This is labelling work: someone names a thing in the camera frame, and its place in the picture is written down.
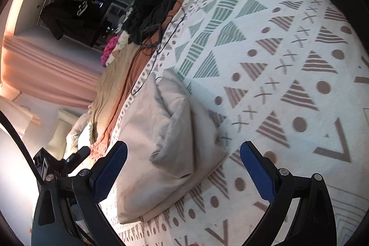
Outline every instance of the pillow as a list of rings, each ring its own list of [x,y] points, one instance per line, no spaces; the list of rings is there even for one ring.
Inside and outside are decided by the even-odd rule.
[[[72,125],[64,120],[58,119],[57,129],[54,136],[45,147],[45,149],[57,160],[61,160],[64,156],[66,148],[66,139],[68,133],[71,131]]]
[[[91,117],[91,110],[88,110],[86,113],[84,113],[71,127],[70,131],[68,132],[66,136],[66,148],[65,148],[65,154],[64,159],[67,159],[71,154],[78,151],[78,139],[84,130],[84,128],[87,126],[89,120]]]

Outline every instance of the beige blanket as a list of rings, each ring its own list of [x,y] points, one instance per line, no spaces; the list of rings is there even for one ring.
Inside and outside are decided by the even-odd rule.
[[[133,43],[123,48],[98,81],[97,96],[93,102],[91,115],[94,141],[103,136],[106,130],[114,104],[120,100],[119,92],[125,83],[125,78],[138,48]]]
[[[207,111],[178,78],[151,74],[122,120],[128,158],[117,179],[120,223],[147,221],[173,205],[226,156]]]

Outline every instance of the brown dot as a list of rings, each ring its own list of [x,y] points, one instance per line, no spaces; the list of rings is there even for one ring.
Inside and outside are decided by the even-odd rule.
[[[352,34],[351,29],[349,27],[345,26],[345,25],[341,26],[341,32],[344,32],[344,33],[349,34],[349,35]]]
[[[222,103],[222,97],[220,96],[215,97],[215,104],[220,105],[221,103]]]
[[[250,49],[250,50],[247,52],[247,54],[248,54],[248,56],[249,56],[249,57],[255,57],[257,53],[258,53],[258,52],[256,51],[256,49]]]
[[[336,59],[344,59],[345,58],[345,54],[340,49],[335,49],[334,51],[332,51],[332,56],[335,57]]]
[[[328,94],[331,92],[331,86],[326,81],[320,81],[317,83],[317,90],[322,94]]]
[[[261,30],[263,34],[268,33],[270,31],[270,28],[267,26]]]
[[[234,181],[234,186],[238,191],[243,191],[246,187],[246,184],[242,178],[237,177],[236,180]]]
[[[173,223],[174,223],[175,226],[178,226],[179,225],[179,222],[178,222],[178,220],[177,220],[176,217],[173,218]]]
[[[305,119],[302,117],[296,117],[293,120],[293,127],[297,132],[303,133],[307,128]]]
[[[235,82],[239,81],[239,73],[238,72],[236,72],[232,75],[232,80],[235,81]]]
[[[266,153],[264,153],[264,157],[267,157],[268,159],[270,159],[273,164],[277,162],[277,156],[272,151],[267,151]]]
[[[216,196],[210,198],[210,203],[213,207],[219,207],[219,200]]]
[[[195,211],[193,209],[189,209],[188,215],[191,217],[191,219],[196,218],[196,214],[195,214]]]

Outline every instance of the white blanket with triangle pattern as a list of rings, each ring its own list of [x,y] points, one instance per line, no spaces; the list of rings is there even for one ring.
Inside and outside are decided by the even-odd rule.
[[[229,159],[148,223],[117,224],[114,187],[101,203],[108,220],[127,245],[241,245],[268,205],[240,161],[251,140],[278,168],[323,175],[343,245],[369,207],[369,59],[346,18],[329,0],[185,0],[183,8],[135,89],[152,64],[157,77],[173,69],[209,110]]]

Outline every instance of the brown striped triangle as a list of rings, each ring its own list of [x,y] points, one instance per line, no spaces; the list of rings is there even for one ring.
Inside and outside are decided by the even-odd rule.
[[[160,232],[159,216],[154,217],[154,221],[155,221],[155,224],[156,224],[156,229],[158,230],[158,232]]]
[[[329,65],[326,60],[322,59],[322,57],[320,57],[314,51],[309,53],[302,70],[337,73],[337,71],[331,65]]]
[[[280,2],[280,4],[285,5],[291,9],[297,10],[301,6],[302,1],[292,2],[292,1],[287,0],[287,1]]]
[[[253,81],[255,81],[263,73],[266,66],[268,66],[268,64],[265,63],[240,63],[240,64]]]
[[[281,127],[278,117],[274,111],[263,121],[263,123],[256,130],[259,134],[277,142],[283,146],[290,148],[285,131]]]
[[[330,7],[328,7],[325,10],[324,19],[331,19],[331,20],[346,21],[347,22],[347,19],[346,19],[346,17],[344,17],[344,15],[342,15],[341,13],[335,11],[334,9],[331,9]]]
[[[234,153],[232,153],[229,157],[233,162],[235,162],[237,165],[240,165],[241,167],[245,168],[244,164],[241,160],[241,155],[239,152],[239,149],[237,149]]]
[[[186,220],[185,220],[185,198],[182,197],[174,205],[175,205],[175,207],[177,209],[178,215],[181,217],[181,219],[184,222],[186,222]]]
[[[208,113],[216,127],[219,127],[223,123],[223,121],[227,118],[227,116],[224,116],[212,110],[208,110]]]
[[[295,16],[280,16],[280,17],[273,17],[269,21],[273,22],[274,24],[278,25],[280,28],[288,31],[291,27],[293,22],[293,18]]]
[[[145,236],[145,225],[143,222],[141,222],[141,230],[142,230],[142,235]]]
[[[228,100],[232,108],[234,108],[247,93],[247,90],[229,88],[229,87],[224,87],[224,90],[226,91]]]
[[[348,44],[344,39],[338,37],[331,31],[327,30],[324,26],[320,28],[320,31],[315,41],[323,42],[323,43],[346,43]]]
[[[289,104],[304,107],[312,110],[318,110],[314,101],[306,94],[305,89],[295,80],[288,91],[281,98],[282,101]]]
[[[169,217],[170,217],[170,208],[169,209],[166,209],[165,211],[163,211],[163,216],[164,216],[164,220],[165,220],[165,222],[168,224],[168,226],[170,227],[170,228],[172,228],[171,226],[170,226],[170,219],[169,219]]]
[[[268,38],[255,41],[262,48],[268,51],[272,56],[276,53],[282,38]]]
[[[228,189],[227,189],[227,181],[226,176],[223,172],[223,166],[220,165],[220,167],[215,170],[212,174],[208,176],[209,181],[215,185],[219,191],[222,192],[222,194],[229,199],[228,196]]]
[[[205,205],[204,205],[204,198],[202,198],[201,183],[190,191],[190,195],[191,195],[192,200],[197,204],[200,210],[206,213]]]

